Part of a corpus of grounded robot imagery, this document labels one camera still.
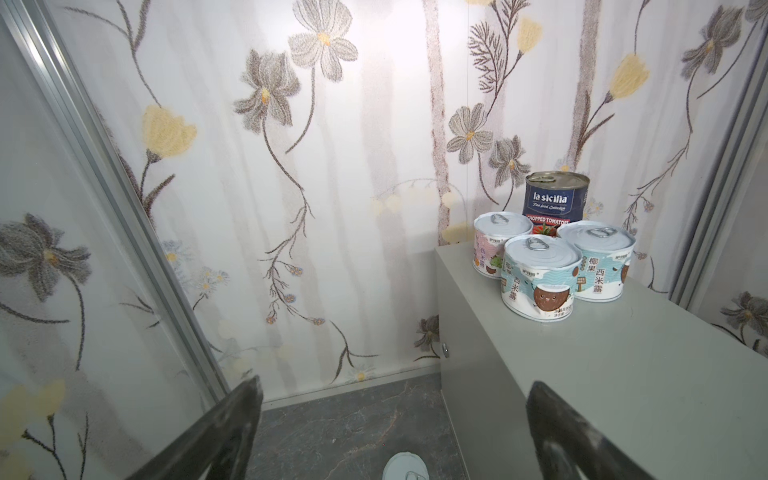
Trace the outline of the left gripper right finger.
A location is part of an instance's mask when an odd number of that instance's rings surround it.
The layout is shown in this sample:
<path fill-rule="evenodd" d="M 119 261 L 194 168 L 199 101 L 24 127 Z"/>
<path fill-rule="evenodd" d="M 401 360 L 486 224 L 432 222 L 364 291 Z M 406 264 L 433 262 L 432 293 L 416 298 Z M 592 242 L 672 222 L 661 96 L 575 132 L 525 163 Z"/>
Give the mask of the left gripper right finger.
<path fill-rule="evenodd" d="M 545 479 L 651 477 L 546 383 L 532 384 L 526 413 Z"/>

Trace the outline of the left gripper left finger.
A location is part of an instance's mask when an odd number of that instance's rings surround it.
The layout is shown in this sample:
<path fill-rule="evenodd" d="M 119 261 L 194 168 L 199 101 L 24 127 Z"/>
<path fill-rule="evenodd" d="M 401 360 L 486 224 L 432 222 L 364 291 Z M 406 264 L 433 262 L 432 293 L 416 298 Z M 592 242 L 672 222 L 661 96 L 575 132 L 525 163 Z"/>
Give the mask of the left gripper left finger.
<path fill-rule="evenodd" d="M 260 378 L 241 382 L 133 479 L 243 479 L 263 403 Z"/>

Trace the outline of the white lid can front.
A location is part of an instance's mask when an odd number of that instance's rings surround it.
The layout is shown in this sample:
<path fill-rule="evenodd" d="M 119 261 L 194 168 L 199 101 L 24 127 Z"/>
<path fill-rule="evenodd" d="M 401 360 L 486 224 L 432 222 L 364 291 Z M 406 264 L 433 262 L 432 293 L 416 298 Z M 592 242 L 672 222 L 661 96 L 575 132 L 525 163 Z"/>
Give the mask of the white lid can front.
<path fill-rule="evenodd" d="M 501 299 L 527 319 L 558 322 L 574 309 L 582 252 L 572 243 L 545 235 L 521 235 L 504 245 Z"/>

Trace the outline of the teal label can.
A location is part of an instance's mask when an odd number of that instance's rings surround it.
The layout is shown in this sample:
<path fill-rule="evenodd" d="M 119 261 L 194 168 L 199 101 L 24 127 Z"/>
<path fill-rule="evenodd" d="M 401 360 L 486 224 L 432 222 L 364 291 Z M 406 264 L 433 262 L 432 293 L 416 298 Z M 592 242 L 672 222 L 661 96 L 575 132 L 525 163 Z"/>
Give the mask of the teal label can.
<path fill-rule="evenodd" d="M 582 220 L 561 226 L 557 235 L 582 252 L 575 297 L 605 303 L 623 293 L 635 237 L 620 227 Z"/>

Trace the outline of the pink label can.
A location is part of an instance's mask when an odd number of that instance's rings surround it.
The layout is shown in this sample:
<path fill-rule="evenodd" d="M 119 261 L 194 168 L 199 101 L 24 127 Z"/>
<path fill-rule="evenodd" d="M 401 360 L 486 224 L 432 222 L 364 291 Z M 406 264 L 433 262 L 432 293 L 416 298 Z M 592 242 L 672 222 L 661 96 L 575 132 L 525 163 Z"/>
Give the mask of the pink label can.
<path fill-rule="evenodd" d="M 505 243 L 533 230 L 533 223 L 528 217 L 506 211 L 482 214 L 474 220 L 473 226 L 474 268 L 491 279 L 500 278 Z"/>

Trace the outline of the dark blue tomato can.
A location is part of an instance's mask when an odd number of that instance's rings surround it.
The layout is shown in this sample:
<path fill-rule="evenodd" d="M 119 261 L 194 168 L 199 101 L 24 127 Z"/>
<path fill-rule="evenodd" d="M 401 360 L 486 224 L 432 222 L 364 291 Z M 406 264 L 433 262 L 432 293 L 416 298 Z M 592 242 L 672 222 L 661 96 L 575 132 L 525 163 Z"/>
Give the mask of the dark blue tomato can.
<path fill-rule="evenodd" d="M 523 215 L 533 234 L 556 236 L 560 226 L 581 221 L 590 179 L 563 171 L 534 172 L 526 177 Z"/>

